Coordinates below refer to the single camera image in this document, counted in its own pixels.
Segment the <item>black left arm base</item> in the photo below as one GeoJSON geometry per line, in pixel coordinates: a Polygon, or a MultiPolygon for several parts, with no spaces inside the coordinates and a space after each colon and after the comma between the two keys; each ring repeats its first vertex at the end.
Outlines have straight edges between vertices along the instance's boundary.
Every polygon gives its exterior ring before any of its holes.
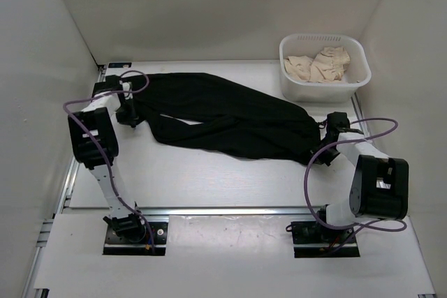
{"type": "Polygon", "coordinates": [[[104,255],[164,256],[168,239],[168,221],[145,222],[133,214],[128,218],[103,217],[107,230],[103,244],[104,255]]]}

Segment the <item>black trousers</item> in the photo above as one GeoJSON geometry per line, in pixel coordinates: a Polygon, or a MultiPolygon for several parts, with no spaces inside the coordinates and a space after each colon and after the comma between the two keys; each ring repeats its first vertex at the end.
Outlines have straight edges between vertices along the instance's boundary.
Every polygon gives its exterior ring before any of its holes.
{"type": "Polygon", "coordinates": [[[308,164],[317,122],[293,103],[207,73],[130,77],[135,110],[162,144],[308,164]]]}

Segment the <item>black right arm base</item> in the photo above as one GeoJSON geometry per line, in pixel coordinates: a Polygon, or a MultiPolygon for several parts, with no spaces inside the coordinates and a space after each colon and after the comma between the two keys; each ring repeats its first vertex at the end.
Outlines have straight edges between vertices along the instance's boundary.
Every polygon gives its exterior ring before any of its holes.
{"type": "Polygon", "coordinates": [[[353,229],[333,230],[316,221],[291,221],[285,228],[291,233],[294,258],[359,258],[353,229]]]}

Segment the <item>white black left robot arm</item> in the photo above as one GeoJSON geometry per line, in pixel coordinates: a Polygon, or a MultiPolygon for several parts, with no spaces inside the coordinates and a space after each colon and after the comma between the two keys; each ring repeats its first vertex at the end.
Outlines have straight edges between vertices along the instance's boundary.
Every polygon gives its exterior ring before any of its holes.
{"type": "Polygon", "coordinates": [[[149,78],[135,89],[126,71],[107,76],[94,85],[91,98],[64,103],[73,154],[98,182],[110,213],[103,218],[118,237],[139,243],[148,234],[147,225],[135,200],[127,192],[117,164],[119,144],[112,117],[125,126],[135,128],[139,122],[133,95],[144,91],[149,78]]]}

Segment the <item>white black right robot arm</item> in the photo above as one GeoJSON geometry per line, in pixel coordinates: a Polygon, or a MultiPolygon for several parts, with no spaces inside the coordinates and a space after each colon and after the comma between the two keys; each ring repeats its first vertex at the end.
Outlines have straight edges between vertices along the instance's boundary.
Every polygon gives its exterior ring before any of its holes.
{"type": "Polygon", "coordinates": [[[340,230],[355,226],[371,227],[375,221],[400,221],[408,212],[409,164],[402,158],[392,158],[378,150],[370,141],[392,133],[398,127],[394,119],[384,118],[393,127],[383,133],[365,136],[352,128],[344,112],[333,112],[326,117],[326,134],[313,150],[303,179],[307,207],[315,219],[314,235],[329,242],[340,230]],[[339,155],[345,156],[355,167],[349,194],[341,202],[328,204],[315,211],[309,198],[308,179],[313,165],[329,165],[339,155]]]}

